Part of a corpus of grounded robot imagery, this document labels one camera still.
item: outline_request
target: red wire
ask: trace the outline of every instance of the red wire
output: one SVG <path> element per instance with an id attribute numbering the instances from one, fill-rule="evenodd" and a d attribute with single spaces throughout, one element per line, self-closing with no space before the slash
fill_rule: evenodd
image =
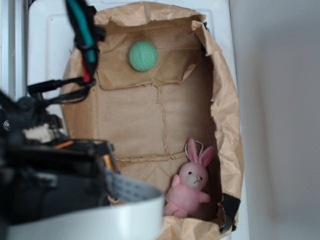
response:
<path id="1" fill-rule="evenodd" d="M 87 71 L 87 69 L 86 69 L 86 66 L 85 66 L 85 63 L 84 63 L 84 61 L 82 60 L 82 67 L 83 67 L 83 81 L 85 82 L 85 83 L 89 83 L 90 82 L 90 80 L 91 80 L 91 77 L 90 77 L 90 75 L 89 75 L 89 73 L 88 73 L 88 71 Z"/>

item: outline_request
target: white wall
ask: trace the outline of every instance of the white wall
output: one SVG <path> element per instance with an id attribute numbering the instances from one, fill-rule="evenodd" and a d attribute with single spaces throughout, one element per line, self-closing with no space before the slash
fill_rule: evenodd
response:
<path id="1" fill-rule="evenodd" d="M 251 240 L 320 239 L 320 1 L 229 0 Z"/>

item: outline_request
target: bunny arm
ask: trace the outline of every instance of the bunny arm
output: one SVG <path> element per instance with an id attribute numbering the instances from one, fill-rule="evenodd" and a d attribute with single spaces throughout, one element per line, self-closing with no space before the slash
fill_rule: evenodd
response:
<path id="1" fill-rule="evenodd" d="M 209 203 L 210 202 L 209 194 L 203 191 L 199 192 L 198 201 L 199 203 Z"/>
<path id="2" fill-rule="evenodd" d="M 171 187 L 177 186 L 180 184 L 180 177 L 178 174 L 174 175 L 171 183 Z"/>

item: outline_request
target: bunny ear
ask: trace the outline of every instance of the bunny ear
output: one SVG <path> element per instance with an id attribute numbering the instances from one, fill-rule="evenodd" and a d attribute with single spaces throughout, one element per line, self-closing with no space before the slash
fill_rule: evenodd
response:
<path id="1" fill-rule="evenodd" d="M 199 163 L 205 168 L 209 165 L 214 157 L 215 149 L 213 146 L 208 147 L 199 157 Z"/>
<path id="2" fill-rule="evenodd" d="M 198 163 L 199 160 L 195 140 L 192 138 L 189 139 L 186 150 L 186 156 L 189 158 L 190 162 Z"/>

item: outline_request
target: bunny face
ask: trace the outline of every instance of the bunny face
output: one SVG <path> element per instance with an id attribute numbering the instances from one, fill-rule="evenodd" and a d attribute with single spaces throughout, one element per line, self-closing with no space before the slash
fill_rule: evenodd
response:
<path id="1" fill-rule="evenodd" d="M 181 183 L 191 189 L 201 190 L 208 181 L 208 173 L 200 164 L 188 162 L 180 169 Z"/>

